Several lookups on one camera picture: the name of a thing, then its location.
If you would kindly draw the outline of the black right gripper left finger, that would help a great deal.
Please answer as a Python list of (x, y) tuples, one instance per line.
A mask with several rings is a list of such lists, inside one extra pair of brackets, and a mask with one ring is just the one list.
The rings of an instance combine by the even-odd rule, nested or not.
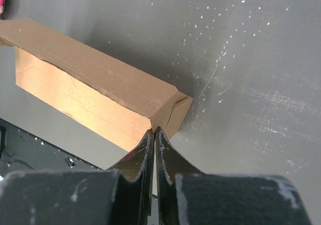
[(106, 170), (15, 171), (1, 181), (1, 224), (147, 224), (154, 133)]

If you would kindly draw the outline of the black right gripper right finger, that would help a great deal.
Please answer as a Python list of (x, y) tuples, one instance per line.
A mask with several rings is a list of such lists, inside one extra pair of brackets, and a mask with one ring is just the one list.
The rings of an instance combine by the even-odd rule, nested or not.
[(160, 224), (310, 224), (295, 186), (262, 174), (206, 174), (155, 133)]

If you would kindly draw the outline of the brown cardboard box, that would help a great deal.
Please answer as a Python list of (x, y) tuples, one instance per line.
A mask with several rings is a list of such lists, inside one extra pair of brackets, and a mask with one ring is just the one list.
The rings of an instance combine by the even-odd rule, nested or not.
[(193, 99), (175, 86), (36, 21), (1, 21), (16, 85), (120, 148), (180, 129)]

